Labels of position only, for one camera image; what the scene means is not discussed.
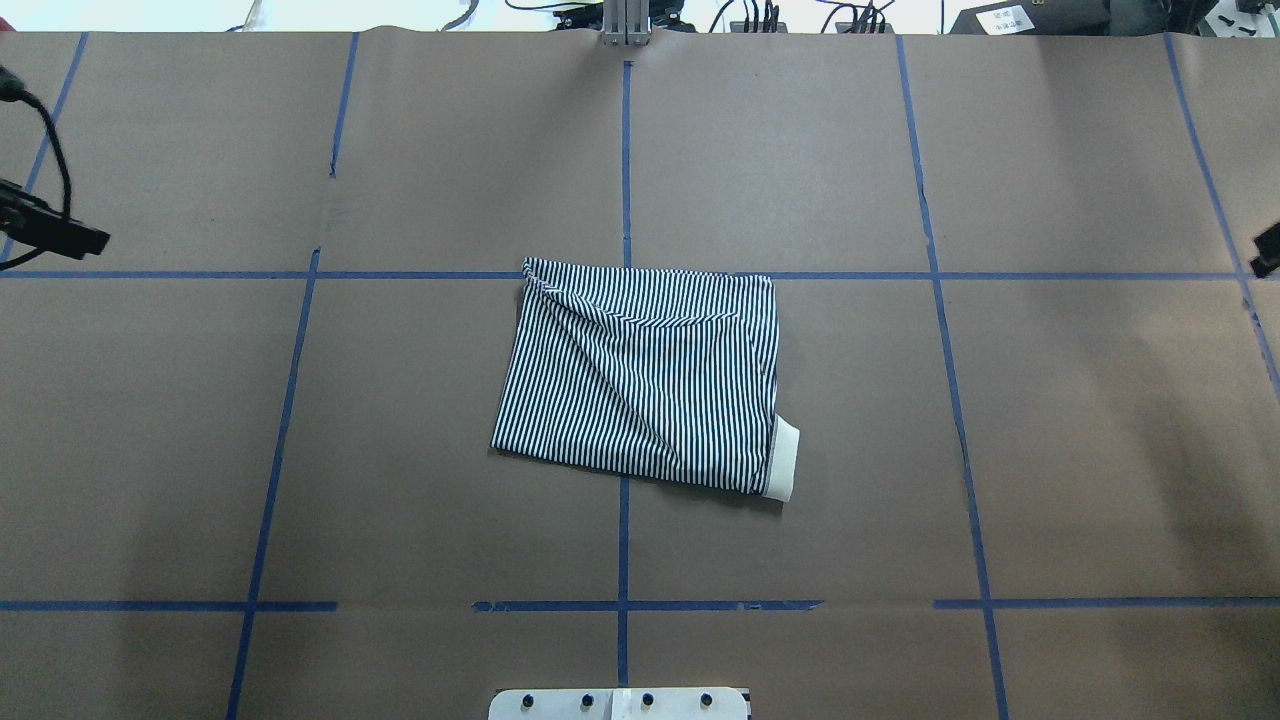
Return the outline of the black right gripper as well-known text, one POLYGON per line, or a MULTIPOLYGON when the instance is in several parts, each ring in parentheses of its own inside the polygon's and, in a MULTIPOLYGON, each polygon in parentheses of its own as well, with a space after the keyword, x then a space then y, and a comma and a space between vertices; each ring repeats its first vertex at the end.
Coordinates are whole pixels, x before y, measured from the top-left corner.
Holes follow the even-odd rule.
POLYGON ((1280 265, 1280 223, 1272 223, 1254 238, 1256 255, 1251 259, 1251 270, 1258 279, 1266 279, 1277 272, 1280 265))

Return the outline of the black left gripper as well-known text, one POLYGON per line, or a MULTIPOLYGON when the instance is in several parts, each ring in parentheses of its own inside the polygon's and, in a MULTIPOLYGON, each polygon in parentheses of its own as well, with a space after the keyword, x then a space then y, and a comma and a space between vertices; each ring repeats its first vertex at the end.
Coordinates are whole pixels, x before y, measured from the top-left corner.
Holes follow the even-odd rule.
POLYGON ((106 231, 64 218, 9 179, 1 181, 1 229, 15 242, 73 260, 101 255, 110 242, 106 231))

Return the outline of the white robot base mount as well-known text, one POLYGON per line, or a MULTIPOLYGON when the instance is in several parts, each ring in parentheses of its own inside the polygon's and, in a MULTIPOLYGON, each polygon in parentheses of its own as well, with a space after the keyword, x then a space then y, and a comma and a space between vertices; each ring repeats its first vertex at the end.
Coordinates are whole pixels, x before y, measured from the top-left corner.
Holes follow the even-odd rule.
POLYGON ((748 691, 727 685, 506 689, 489 719, 751 719, 748 691))

